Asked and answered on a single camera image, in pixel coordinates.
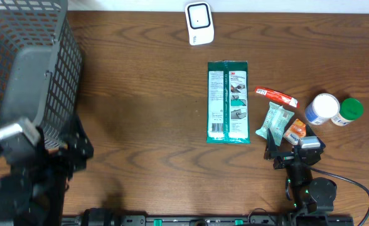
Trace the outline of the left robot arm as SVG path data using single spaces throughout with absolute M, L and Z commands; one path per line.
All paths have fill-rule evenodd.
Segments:
M 68 181 L 94 155 L 79 117 L 63 125 L 62 146 L 50 151 L 45 133 L 22 117 L 0 128 L 0 157 L 10 165 L 0 178 L 0 225 L 60 225 Z

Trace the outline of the orange Kleenex tissue pack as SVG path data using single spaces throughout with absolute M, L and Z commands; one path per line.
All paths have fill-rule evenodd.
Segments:
M 294 146 L 297 145 L 299 143 L 299 140 L 305 136 L 306 125 L 299 119 L 296 119 L 283 134 L 283 138 Z

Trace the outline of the mint green wipes pack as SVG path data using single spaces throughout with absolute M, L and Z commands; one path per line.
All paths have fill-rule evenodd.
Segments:
M 269 102 L 269 110 L 267 111 L 263 125 L 256 130 L 256 135 L 267 139 L 268 130 L 271 131 L 276 146 L 280 146 L 285 127 L 294 116 L 292 111 L 286 110 L 283 106 Z

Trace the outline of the green-lid seasoning jar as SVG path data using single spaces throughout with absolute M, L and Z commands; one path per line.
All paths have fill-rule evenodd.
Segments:
M 362 103 L 354 98 L 345 99 L 340 105 L 340 111 L 331 118 L 337 126 L 346 126 L 359 119 L 364 113 Z

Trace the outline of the white cylindrical container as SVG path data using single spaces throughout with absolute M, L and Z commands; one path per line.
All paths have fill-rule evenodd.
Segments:
M 306 107 L 304 113 L 307 121 L 313 125 L 321 125 L 340 111 L 338 99 L 331 94 L 319 94 Z

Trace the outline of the red snack sachet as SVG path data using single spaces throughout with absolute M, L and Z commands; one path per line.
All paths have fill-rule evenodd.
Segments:
M 289 106 L 299 108 L 299 102 L 294 97 L 290 95 L 283 94 L 282 92 L 278 92 L 276 90 L 268 89 L 266 87 L 256 87 L 254 92 L 256 94 L 263 95 L 270 100 L 275 102 L 280 102 L 281 104 L 287 104 Z

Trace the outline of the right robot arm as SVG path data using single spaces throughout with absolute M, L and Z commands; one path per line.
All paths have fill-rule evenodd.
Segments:
M 313 178 L 311 166 L 321 160 L 326 145 L 307 126 L 289 152 L 278 150 L 271 131 L 267 132 L 264 158 L 274 161 L 275 170 L 287 171 L 286 196 L 295 210 L 277 218 L 276 225 L 329 225 L 327 214 L 334 210 L 336 183 L 327 178 Z

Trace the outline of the green 3M gloves package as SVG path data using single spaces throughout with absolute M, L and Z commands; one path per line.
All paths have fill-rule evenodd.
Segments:
M 207 143 L 249 144 L 248 63 L 208 63 Z

